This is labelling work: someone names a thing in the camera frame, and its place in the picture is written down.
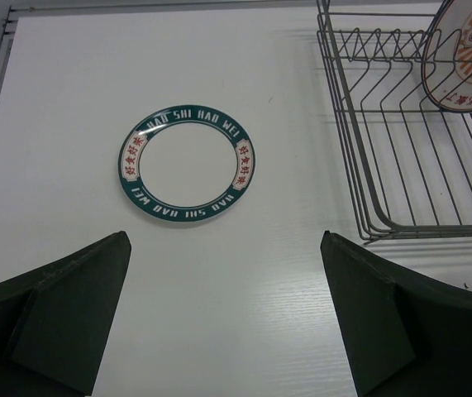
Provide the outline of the green rim plate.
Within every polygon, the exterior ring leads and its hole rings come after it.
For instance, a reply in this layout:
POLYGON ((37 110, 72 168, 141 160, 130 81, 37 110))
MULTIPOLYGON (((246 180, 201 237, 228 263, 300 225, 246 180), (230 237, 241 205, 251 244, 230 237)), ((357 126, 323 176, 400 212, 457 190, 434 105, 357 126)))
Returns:
POLYGON ((233 117, 185 104, 141 120, 117 162, 126 196, 167 222, 201 222, 232 207, 250 187, 255 149, 233 117))

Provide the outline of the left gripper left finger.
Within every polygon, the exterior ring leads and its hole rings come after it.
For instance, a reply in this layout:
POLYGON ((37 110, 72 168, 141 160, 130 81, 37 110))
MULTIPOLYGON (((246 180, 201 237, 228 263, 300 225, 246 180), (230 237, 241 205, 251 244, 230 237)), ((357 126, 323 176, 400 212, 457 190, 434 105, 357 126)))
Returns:
POLYGON ((0 396, 93 393, 130 257, 120 231, 0 283, 0 396))

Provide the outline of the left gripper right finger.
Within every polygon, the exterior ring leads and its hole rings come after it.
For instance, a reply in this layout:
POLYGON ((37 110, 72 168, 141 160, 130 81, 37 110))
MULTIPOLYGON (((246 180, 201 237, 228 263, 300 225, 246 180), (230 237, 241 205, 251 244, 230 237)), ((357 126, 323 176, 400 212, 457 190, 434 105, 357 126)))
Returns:
POLYGON ((472 396, 472 291, 334 232, 323 268, 359 396, 472 396))

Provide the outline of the orange sunburst plate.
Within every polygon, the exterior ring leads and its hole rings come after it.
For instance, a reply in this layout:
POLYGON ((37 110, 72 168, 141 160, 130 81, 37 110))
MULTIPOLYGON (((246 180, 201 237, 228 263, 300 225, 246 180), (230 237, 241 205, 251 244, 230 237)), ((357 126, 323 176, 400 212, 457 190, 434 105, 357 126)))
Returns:
POLYGON ((421 76, 440 109, 472 112, 472 1, 441 4, 427 31, 421 76))

